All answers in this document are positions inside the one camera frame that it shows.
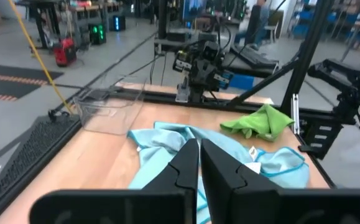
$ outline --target blue cloth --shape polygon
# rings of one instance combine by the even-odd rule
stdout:
[[[258,149],[256,159],[253,160],[248,148],[224,134],[165,122],[155,122],[153,129],[129,131],[128,136],[138,145],[140,159],[140,169],[128,186],[129,189],[145,187],[165,168],[181,147],[193,138],[196,138],[198,142],[201,139],[209,139],[242,164],[261,162],[261,174],[282,187],[304,188],[309,179],[309,169],[304,163],[304,158],[288,147],[281,148],[275,153]],[[197,223],[210,221],[205,188],[200,176],[196,210]]]

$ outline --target white label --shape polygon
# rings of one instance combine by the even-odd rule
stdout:
[[[245,164],[245,166],[247,166],[250,170],[253,170],[256,174],[260,174],[261,162],[250,162]]]
[[[254,146],[252,146],[252,147],[249,149],[249,154],[250,154],[250,156],[252,157],[252,160],[253,160],[253,161],[256,161],[258,152],[257,152],[257,149],[255,149]]]

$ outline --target black clamp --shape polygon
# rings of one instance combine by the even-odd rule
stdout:
[[[66,111],[59,111],[59,110],[49,110],[48,117],[50,118],[51,122],[56,122],[59,116],[69,117],[70,114]]]
[[[318,159],[323,159],[326,155],[326,153],[320,152],[318,151],[316,148],[311,147],[311,146],[307,146],[307,145],[302,145],[302,146],[298,146],[298,150],[300,152],[305,152],[308,153],[309,155],[312,155]]]

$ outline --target clear plastic container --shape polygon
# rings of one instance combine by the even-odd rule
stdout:
[[[110,79],[110,87],[92,88],[75,97],[76,110],[87,131],[127,134],[142,108],[147,77]]]

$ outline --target green towel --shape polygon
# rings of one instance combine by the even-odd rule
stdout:
[[[271,105],[263,105],[253,114],[220,124],[221,129],[230,133],[241,131],[245,138],[256,134],[258,138],[275,141],[278,135],[293,124],[293,120]]]

